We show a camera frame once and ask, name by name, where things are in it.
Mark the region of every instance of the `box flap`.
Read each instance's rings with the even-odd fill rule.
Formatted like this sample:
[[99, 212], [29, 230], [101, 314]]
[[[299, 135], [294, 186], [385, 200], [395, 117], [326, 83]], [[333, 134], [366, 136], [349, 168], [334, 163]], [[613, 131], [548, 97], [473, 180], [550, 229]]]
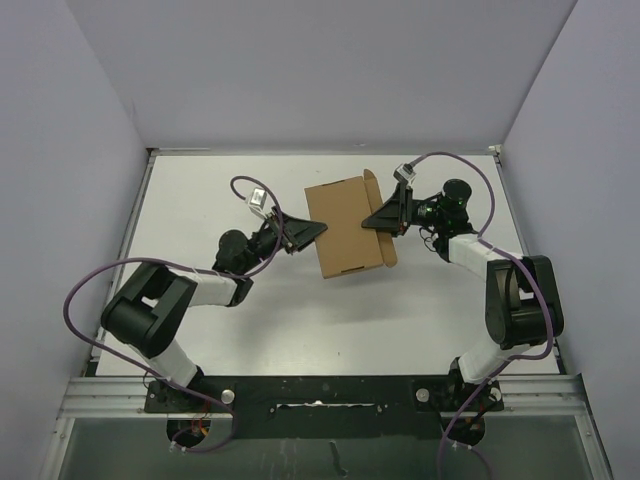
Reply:
[[[365, 169], [363, 176], [367, 197], [369, 198], [369, 207], [371, 213], [373, 213], [382, 206], [380, 186], [378, 185], [378, 179], [371, 170]], [[377, 236], [380, 251], [382, 252], [382, 260], [387, 267], [391, 268], [398, 263], [396, 248], [393, 246], [393, 237], [388, 232], [377, 232]]]

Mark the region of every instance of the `white table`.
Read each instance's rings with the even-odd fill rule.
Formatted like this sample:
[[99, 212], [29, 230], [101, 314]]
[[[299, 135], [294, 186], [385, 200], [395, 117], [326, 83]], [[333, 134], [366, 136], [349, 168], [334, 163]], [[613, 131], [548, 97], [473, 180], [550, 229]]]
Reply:
[[[290, 215], [308, 218], [304, 188], [361, 175], [378, 177], [382, 197], [393, 191], [392, 173], [407, 156], [160, 156], [157, 157], [129, 256], [160, 257], [210, 267], [218, 239], [238, 228], [246, 234], [260, 222], [229, 190], [234, 175], [254, 176], [278, 196]], [[486, 238], [520, 251], [515, 226], [490, 156], [467, 157], [496, 191], [496, 216]], [[449, 178], [473, 188], [469, 214], [479, 228], [489, 195], [465, 165], [436, 157], [418, 167], [414, 196], [425, 198]], [[249, 184], [240, 185], [249, 192]], [[398, 265], [324, 280], [314, 246], [288, 256], [280, 252], [257, 277], [236, 308], [195, 307], [177, 339], [210, 375], [444, 374], [484, 329], [484, 284], [429, 252], [413, 227], [396, 240]], [[124, 278], [133, 272], [128, 266]], [[107, 345], [136, 354], [110, 334]], [[553, 356], [514, 362], [511, 374], [559, 373]], [[98, 375], [140, 371], [103, 353]]]

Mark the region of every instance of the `white wall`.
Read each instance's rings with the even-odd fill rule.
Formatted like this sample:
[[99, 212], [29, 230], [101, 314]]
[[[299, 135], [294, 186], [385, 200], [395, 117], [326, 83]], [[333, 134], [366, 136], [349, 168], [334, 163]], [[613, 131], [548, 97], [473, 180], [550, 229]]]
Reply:
[[[63, 0], [3, 2], [0, 45], [0, 476], [23, 480], [87, 353], [64, 296], [115, 257], [146, 152]], [[85, 331], [106, 284], [76, 303]]]
[[637, 0], [579, 0], [505, 144], [527, 238], [554, 262], [562, 353], [617, 480], [640, 471], [638, 19]]
[[149, 147], [501, 142], [575, 0], [67, 0]]

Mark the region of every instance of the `cardboard box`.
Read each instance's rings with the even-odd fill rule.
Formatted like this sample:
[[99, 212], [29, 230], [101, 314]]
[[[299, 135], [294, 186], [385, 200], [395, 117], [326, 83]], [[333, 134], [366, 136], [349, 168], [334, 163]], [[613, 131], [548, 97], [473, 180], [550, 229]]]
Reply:
[[375, 175], [305, 188], [311, 220], [326, 223], [316, 238], [324, 278], [337, 277], [398, 263], [391, 234], [362, 228], [362, 221], [382, 205]]

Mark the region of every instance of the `wire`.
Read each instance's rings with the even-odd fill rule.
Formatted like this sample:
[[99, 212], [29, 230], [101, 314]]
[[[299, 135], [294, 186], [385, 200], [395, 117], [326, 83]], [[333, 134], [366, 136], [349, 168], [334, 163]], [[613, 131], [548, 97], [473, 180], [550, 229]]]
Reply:
[[482, 409], [476, 414], [476, 416], [473, 417], [471, 421], [467, 424], [469, 429], [471, 429], [478, 421], [480, 421], [480, 419], [484, 416], [485, 413], [496, 408], [499, 403], [500, 402], [498, 402], [497, 400], [494, 400], [489, 404], [488, 407], [486, 408], [482, 407]]
[[[488, 216], [486, 222], [484, 223], [484, 225], [482, 226], [482, 228], [478, 231], [478, 242], [481, 245], [484, 245], [485, 247], [493, 250], [498, 255], [501, 255], [502, 257], [506, 258], [507, 260], [511, 260], [511, 262], [513, 262], [516, 265], [516, 267], [518, 267], [520, 269], [520, 271], [522, 271], [522, 274], [525, 276], [525, 278], [527, 279], [527, 281], [531, 285], [531, 288], [533, 290], [534, 296], [536, 297], [536, 300], [538, 300], [538, 303], [540, 304], [540, 308], [542, 309], [542, 316], [544, 317], [546, 333], [547, 333], [547, 346], [546, 346], [546, 348], [544, 349], [544, 351], [542, 353], [540, 353], [538, 355], [520, 355], [520, 354], [511, 355], [498, 368], [496, 368], [493, 372], [491, 372], [489, 375], [487, 375], [487, 377], [476, 387], [476, 389], [473, 391], [473, 393], [471, 393], [471, 395], [469, 395], [469, 398], [467, 398], [464, 401], [464, 403], [460, 406], [460, 408], [455, 413], [455, 415], [451, 418], [451, 420], [449, 421], [449, 424], [447, 425], [447, 428], [445, 429], [444, 433], [442, 434], [442, 439], [440, 440], [440, 445], [438, 446], [438, 456], [436, 458], [438, 479], [442, 479], [442, 466], [443, 466], [443, 459], [444, 459], [445, 443], [449, 439], [449, 433], [453, 429], [453, 426], [458, 421], [458, 419], [460, 418], [462, 413], [467, 409], [467, 407], [471, 404], [471, 402], [473, 402], [473, 400], [480, 394], [480, 392], [484, 389], [484, 387], [486, 387], [489, 384], [491, 379], [494, 378], [494, 377], [497, 377], [500, 373], [502, 373], [502, 371], [505, 368], [507, 368], [507, 366], [512, 361], [514, 361], [514, 360], [542, 360], [543, 358], [547, 357], [549, 355], [549, 353], [551, 353], [551, 351], [553, 349], [553, 323], [551, 322], [551, 313], [549, 312], [549, 307], [547, 306], [547, 302], [545, 301], [544, 296], [542, 295], [542, 291], [540, 290], [540, 287], [538, 286], [538, 284], [536, 283], [535, 279], [533, 278], [533, 275], [531, 275], [531, 273], [529, 273], [529, 270], [527, 270], [527, 268], [524, 266], [524, 264], [519, 259], [517, 259], [513, 255], [511, 255], [509, 252], [506, 252], [506, 251], [504, 251], [504, 250], [502, 250], [500, 248], [495, 247], [494, 245], [492, 245], [491, 243], [487, 242], [486, 240], [484, 240], [482, 238], [482, 235], [487, 231], [487, 228], [489, 228], [489, 225], [491, 224], [491, 221], [493, 220], [493, 217], [494, 217], [494, 214], [495, 214], [495, 211], [496, 211], [496, 196], [495, 196], [495, 192], [493, 191], [493, 187], [491, 186], [491, 182], [489, 182], [489, 179], [487, 178], [487, 176], [484, 174], [484, 172], [482, 172], [482, 170], [480, 170], [478, 167], [476, 167], [473, 163], [471, 163], [466, 158], [463, 158], [463, 157], [461, 157], [459, 155], [455, 155], [455, 154], [449, 153], [449, 152], [430, 152], [430, 153], [426, 153], [424, 155], [419, 156], [418, 158], [416, 158], [412, 162], [409, 162], [409, 164], [412, 167], [415, 168], [423, 160], [425, 160], [425, 159], [427, 159], [429, 157], [436, 156], [436, 155], [438, 155], [438, 156], [443, 155], [443, 156], [454, 158], [454, 159], [464, 163], [465, 165], [471, 167], [473, 170], [476, 171], [476, 173], [478, 173], [478, 175], [480, 175], [480, 177], [482, 177], [482, 180], [484, 181], [485, 185], [487, 186], [487, 189], [489, 190], [489, 197], [490, 197], [491, 205], [490, 205], [490, 209], [489, 209], [489, 216]], [[489, 465], [488, 461], [482, 455], [480, 455], [478, 451], [474, 450], [473, 448], [471, 448], [471, 450], [474, 451], [474, 453], [476, 453], [476, 455], [478, 455], [480, 457], [480, 459], [483, 461], [483, 463], [487, 466], [487, 469], [489, 470], [490, 478], [493, 478], [492, 477], [493, 476], [493, 472], [492, 472], [491, 466]]]
[[147, 375], [149, 375], [149, 372], [144, 372], [144, 375], [142, 376], [142, 384], [144, 385], [144, 388], [147, 389], [147, 392], [149, 391], [149, 385], [144, 383], [145, 379], [147, 378]]
[[[173, 444], [177, 444], [178, 443], [178, 438], [180, 437], [180, 435], [182, 435], [183, 433], [193, 433], [194, 431], [194, 426], [193, 426], [193, 422], [191, 422], [191, 425], [189, 427], [185, 427], [181, 430], [178, 430], [176, 433], [173, 434], [173, 437], [171, 437], [171, 447], [169, 447], [169, 450], [171, 451], [173, 449]], [[186, 447], [182, 447], [183, 451], [185, 452], [191, 452], [193, 449], [192, 448], [186, 448]]]
[[506, 305], [507, 312], [511, 311], [511, 279], [513, 278], [514, 271], [515, 271], [515, 268], [513, 268], [513, 265], [512, 265], [509, 271], [507, 271], [507, 274], [505, 275], [505, 278], [504, 278], [504, 292], [505, 292], [504, 300], [507, 304]]
[[[283, 220], [283, 216], [282, 216], [282, 210], [280, 209], [280, 204], [278, 203], [278, 199], [273, 194], [273, 192], [269, 189], [269, 187], [267, 187], [261, 181], [255, 179], [255, 178], [252, 178], [252, 177], [248, 177], [248, 176], [244, 176], [244, 175], [233, 177], [231, 179], [231, 182], [230, 182], [231, 190], [233, 191], [233, 193], [237, 197], [239, 197], [241, 199], [244, 199], [244, 197], [235, 188], [235, 183], [237, 181], [239, 181], [239, 180], [246, 180], [246, 181], [252, 182], [252, 183], [262, 187], [265, 190], [265, 192], [267, 192], [267, 194], [269, 195], [269, 197], [271, 197], [271, 200], [274, 203], [276, 216], [278, 218], [278, 225], [283, 225], [284, 224], [284, 220]], [[235, 436], [235, 434], [236, 434], [236, 432], [238, 430], [238, 419], [237, 419], [236, 413], [231, 408], [229, 408], [227, 405], [222, 403], [220, 400], [216, 400], [215, 398], [213, 398], [213, 397], [211, 397], [209, 395], [205, 395], [203, 393], [197, 392], [197, 391], [192, 390], [192, 389], [190, 389], [188, 387], [183, 387], [182, 385], [179, 385], [179, 384], [175, 383], [170, 378], [163, 378], [160, 373], [156, 372], [155, 370], [153, 370], [152, 368], [148, 367], [147, 365], [145, 365], [145, 364], [133, 359], [132, 357], [129, 357], [128, 355], [120, 353], [117, 350], [115, 350], [115, 349], [113, 349], [113, 348], [111, 348], [111, 347], [109, 347], [107, 345], [104, 345], [104, 344], [98, 342], [97, 340], [95, 340], [95, 339], [93, 339], [91, 337], [88, 337], [87, 335], [82, 333], [80, 330], [78, 330], [76, 328], [76, 326], [73, 324], [73, 322], [71, 320], [71, 314], [70, 314], [71, 301], [73, 300], [75, 295], [78, 293], [78, 291], [85, 284], [87, 284], [91, 279], [93, 279], [94, 277], [98, 276], [99, 274], [101, 274], [103, 272], [106, 272], [107, 270], [111, 270], [112, 268], [115, 268], [117, 266], [126, 265], [126, 264], [129, 264], [129, 263], [156, 263], [156, 264], [166, 265], [168, 267], [175, 268], [176, 270], [181, 270], [181, 271], [184, 271], [184, 272], [193, 272], [195, 270], [196, 272], [198, 272], [200, 274], [203, 274], [203, 275], [217, 275], [217, 276], [220, 276], [220, 277], [233, 278], [233, 279], [250, 278], [250, 277], [253, 277], [254, 275], [257, 275], [258, 273], [260, 273], [262, 270], [264, 270], [271, 263], [271, 261], [273, 260], [273, 258], [276, 255], [276, 253], [280, 249], [280, 245], [282, 243], [282, 235], [283, 235], [282, 232], [283, 232], [283, 230], [281, 228], [278, 231], [278, 236], [277, 236], [277, 239], [276, 239], [276, 245], [275, 245], [275, 247], [273, 249], [273, 252], [271, 252], [271, 255], [269, 257], [267, 257], [267, 259], [264, 261], [264, 263], [262, 265], [260, 265], [255, 270], [252, 270], [251, 272], [246, 273], [245, 275], [236, 275], [236, 274], [231, 274], [231, 273], [216, 272], [214, 270], [192, 268], [192, 267], [188, 267], [186, 265], [181, 265], [179, 263], [174, 263], [174, 262], [170, 262], [168, 260], [162, 260], [162, 259], [159, 259], [159, 258], [152, 258], [152, 257], [125, 258], [125, 259], [117, 260], [115, 262], [111, 262], [111, 263], [108, 263], [108, 264], [103, 265], [101, 267], [98, 267], [95, 270], [93, 270], [92, 272], [90, 272], [87, 275], [85, 275], [82, 279], [80, 279], [80, 281], [78, 281], [78, 283], [76, 283], [71, 288], [71, 290], [69, 291], [69, 293], [67, 294], [67, 296], [66, 296], [66, 298], [64, 300], [64, 304], [62, 306], [62, 317], [64, 319], [64, 323], [67, 326], [67, 328], [71, 331], [71, 333], [73, 333], [80, 340], [82, 340], [85, 343], [88, 343], [89, 345], [92, 345], [94, 347], [100, 348], [100, 349], [104, 350], [105, 352], [109, 352], [110, 354], [115, 355], [119, 359], [124, 360], [125, 362], [128, 362], [128, 363], [130, 363], [132, 365], [135, 365], [138, 368], [141, 368], [142, 370], [144, 370], [146, 372], [146, 374], [152, 375], [157, 380], [159, 380], [161, 382], [164, 382], [165, 384], [167, 384], [171, 388], [174, 388], [176, 390], [180, 390], [181, 392], [184, 392], [184, 393], [186, 393], [188, 395], [191, 395], [191, 396], [194, 396], [196, 398], [200, 398], [201, 400], [204, 400], [205, 402], [211, 402], [212, 405], [216, 405], [219, 408], [222, 408], [224, 411], [228, 412], [232, 416], [231, 433], [229, 433], [229, 435], [227, 435], [222, 441], [220, 441], [219, 443], [217, 443], [215, 445], [212, 445], [210, 447], [187, 448], [187, 449], [185, 449], [186, 452], [190, 452], [190, 453], [209, 453], [209, 452], [213, 452], [213, 451], [218, 450], [218, 449], [224, 447], [225, 445], [227, 445], [231, 441], [231, 439]]]
[[[431, 235], [430, 236], [422, 235], [422, 232], [427, 232], [427, 233], [430, 233]], [[431, 248], [429, 246], [430, 243], [433, 243], [434, 233], [428, 228], [420, 227], [419, 234], [420, 234], [420, 238], [422, 238], [422, 242], [424, 243], [424, 246], [427, 247], [427, 250], [429, 250], [430, 252], [436, 253], [436, 249]]]
[[202, 432], [202, 434], [205, 437], [207, 435], [209, 435], [209, 430], [204, 428], [204, 426], [202, 425], [202, 420], [204, 420], [206, 418], [207, 414], [209, 413], [209, 409], [210, 408], [211, 408], [211, 404], [209, 402], [205, 402], [205, 404], [204, 404], [204, 415], [198, 419], [198, 428], [200, 429], [200, 431]]

